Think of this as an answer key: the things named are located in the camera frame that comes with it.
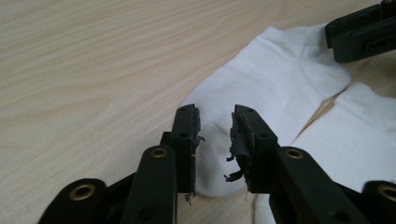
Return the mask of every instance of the metal rivet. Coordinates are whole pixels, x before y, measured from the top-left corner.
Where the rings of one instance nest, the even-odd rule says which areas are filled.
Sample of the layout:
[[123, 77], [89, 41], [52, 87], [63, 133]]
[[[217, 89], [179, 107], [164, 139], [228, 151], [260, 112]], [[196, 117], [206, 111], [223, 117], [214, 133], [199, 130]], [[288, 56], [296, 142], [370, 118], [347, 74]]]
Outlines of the metal rivet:
[[168, 150], [163, 148], [155, 148], [151, 151], [151, 157], [162, 158], [168, 155]]
[[388, 200], [391, 200], [393, 202], [396, 202], [396, 189], [390, 186], [386, 185], [380, 185], [378, 186], [378, 192], [387, 198]]
[[93, 184], [83, 184], [75, 187], [69, 193], [69, 198], [73, 201], [81, 201], [87, 199], [93, 195], [95, 192], [95, 185]]
[[301, 151], [296, 150], [296, 149], [288, 149], [288, 150], [285, 151], [285, 154], [288, 157], [291, 157], [291, 158], [294, 158], [294, 159], [301, 159], [304, 156], [304, 154], [301, 153]]

